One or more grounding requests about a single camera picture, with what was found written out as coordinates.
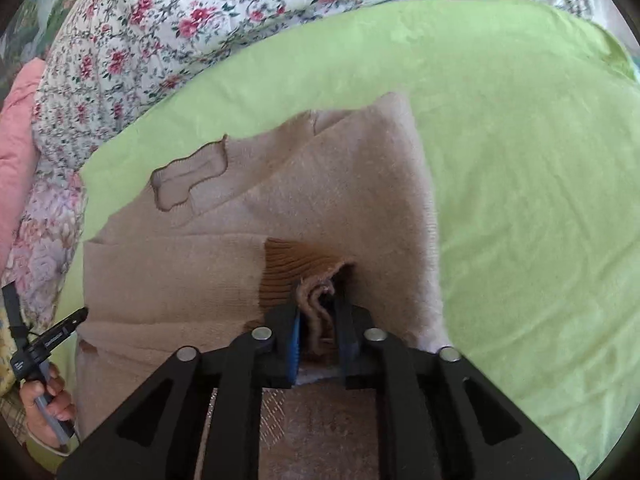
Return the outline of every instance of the gray handle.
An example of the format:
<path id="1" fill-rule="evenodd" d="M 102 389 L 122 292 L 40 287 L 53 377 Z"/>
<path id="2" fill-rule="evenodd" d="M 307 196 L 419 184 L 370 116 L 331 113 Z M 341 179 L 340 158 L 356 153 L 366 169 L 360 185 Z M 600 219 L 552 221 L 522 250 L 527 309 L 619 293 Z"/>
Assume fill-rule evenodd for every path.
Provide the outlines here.
<path id="1" fill-rule="evenodd" d="M 48 383 L 50 379 L 49 361 L 44 361 L 40 364 L 40 371 L 44 375 L 45 382 Z M 36 405 L 40 410 L 40 413 L 42 413 L 42 416 L 47 421 L 49 427 L 56 434 L 60 446 L 66 446 L 73 436 L 73 425 L 70 422 L 61 422 L 54 416 L 49 415 L 47 412 L 47 405 L 51 402 L 51 399 L 51 395 L 49 395 L 48 392 L 45 392 L 44 395 L 41 395 L 36 399 Z"/>

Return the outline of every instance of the beige knit sweater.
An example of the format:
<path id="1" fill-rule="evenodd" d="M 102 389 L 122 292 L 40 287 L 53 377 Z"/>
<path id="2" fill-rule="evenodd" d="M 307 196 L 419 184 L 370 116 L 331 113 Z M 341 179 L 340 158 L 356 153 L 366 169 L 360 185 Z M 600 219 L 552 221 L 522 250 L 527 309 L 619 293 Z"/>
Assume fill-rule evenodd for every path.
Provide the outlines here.
<path id="1" fill-rule="evenodd" d="M 318 297 L 347 265 L 350 299 L 377 325 L 421 349 L 449 343 L 431 179 L 401 94 L 304 112 L 173 161 L 85 244 L 84 258 L 84 434 L 175 349 L 228 345 L 295 283 L 308 350 L 325 354 L 332 326 Z M 375 478 L 370 393 L 316 383 L 264 402 L 262 478 Z"/>

